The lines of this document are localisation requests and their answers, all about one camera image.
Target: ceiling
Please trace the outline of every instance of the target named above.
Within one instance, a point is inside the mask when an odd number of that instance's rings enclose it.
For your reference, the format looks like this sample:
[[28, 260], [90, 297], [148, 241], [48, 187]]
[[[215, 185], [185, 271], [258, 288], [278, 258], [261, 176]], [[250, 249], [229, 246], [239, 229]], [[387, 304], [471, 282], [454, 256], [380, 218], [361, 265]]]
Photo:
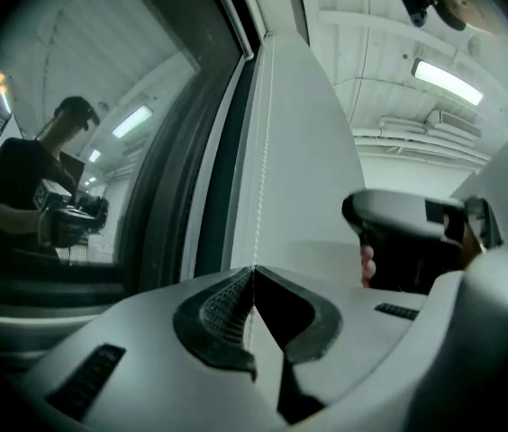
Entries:
[[[304, 10], [311, 48], [351, 129], [377, 129], [384, 116], [422, 124], [440, 109], [480, 129], [475, 152], [489, 158], [508, 141], [508, 34], [470, 27], [454, 31], [432, 9], [423, 30], [417, 29], [401, 0], [304, 0]], [[484, 99], [473, 106], [414, 78], [416, 59], [462, 78]], [[358, 151], [387, 154], [402, 149], [358, 146]], [[460, 163], [455, 158], [430, 158]]]
[[[35, 137], [60, 102], [81, 95], [101, 119], [65, 149], [100, 182], [127, 176], [197, 67], [141, 0], [27, 0], [0, 31], [0, 70], [23, 134]], [[141, 105], [153, 115], [117, 139]], [[102, 156], [87, 162], [92, 149]]]

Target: window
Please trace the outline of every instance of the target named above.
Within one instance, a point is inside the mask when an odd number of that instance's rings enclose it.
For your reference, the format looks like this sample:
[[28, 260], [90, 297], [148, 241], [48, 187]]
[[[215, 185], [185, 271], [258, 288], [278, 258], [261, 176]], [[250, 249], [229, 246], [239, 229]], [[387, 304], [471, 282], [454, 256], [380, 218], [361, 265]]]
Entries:
[[176, 281], [240, 48], [221, 0], [22, 2], [0, 28], [0, 274], [135, 293], [156, 251]]

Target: black t-shirt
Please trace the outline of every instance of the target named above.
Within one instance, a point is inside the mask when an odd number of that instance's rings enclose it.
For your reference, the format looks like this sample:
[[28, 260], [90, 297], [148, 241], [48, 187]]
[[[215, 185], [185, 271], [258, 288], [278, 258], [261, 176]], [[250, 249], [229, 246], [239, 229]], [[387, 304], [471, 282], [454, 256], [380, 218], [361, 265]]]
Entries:
[[[34, 194], [42, 179], [60, 184], [72, 196], [76, 183], [37, 140], [7, 139], [0, 148], [0, 203], [16, 210], [36, 210]], [[12, 248], [51, 253], [38, 244], [36, 234], [3, 235], [0, 242]]]

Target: glass pane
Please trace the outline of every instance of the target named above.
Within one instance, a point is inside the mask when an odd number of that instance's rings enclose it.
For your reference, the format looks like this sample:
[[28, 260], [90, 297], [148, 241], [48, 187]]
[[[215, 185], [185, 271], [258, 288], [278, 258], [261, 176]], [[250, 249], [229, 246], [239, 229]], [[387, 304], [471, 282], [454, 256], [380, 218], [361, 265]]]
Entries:
[[0, 30], [0, 244], [112, 263], [173, 104], [239, 56], [216, 0], [23, 2]]

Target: fluorescent light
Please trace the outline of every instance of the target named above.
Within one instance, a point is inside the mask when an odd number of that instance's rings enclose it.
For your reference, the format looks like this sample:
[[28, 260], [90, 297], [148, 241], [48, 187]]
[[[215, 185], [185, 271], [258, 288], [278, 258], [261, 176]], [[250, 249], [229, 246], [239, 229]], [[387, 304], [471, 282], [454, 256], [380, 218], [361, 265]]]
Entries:
[[97, 161], [98, 157], [100, 157], [102, 154], [98, 152], [96, 149], [92, 150], [92, 153], [90, 154], [90, 157], [88, 157], [88, 160], [90, 160], [92, 163]]
[[420, 80], [432, 83], [456, 96], [460, 96], [472, 105], [478, 105], [484, 97], [476, 88], [460, 80], [457, 76], [453, 76], [446, 70], [433, 66], [426, 61], [419, 60], [415, 63], [413, 74]]
[[121, 138], [124, 134], [127, 132], [132, 131], [134, 128], [136, 128], [138, 125], [140, 125], [142, 122], [148, 120], [152, 116], [153, 112], [150, 110], [150, 108], [146, 105], [143, 105], [139, 107], [136, 112], [133, 112], [130, 114], [130, 116], [124, 120], [122, 123], [120, 123], [114, 131], [112, 131], [112, 134], [116, 138]]
[[5, 91], [4, 90], [0, 91], [0, 95], [2, 96], [2, 101], [4, 101], [5, 109], [8, 111], [8, 113], [12, 113], [12, 111], [10, 110], [10, 104], [8, 103], [8, 98], [5, 97]]

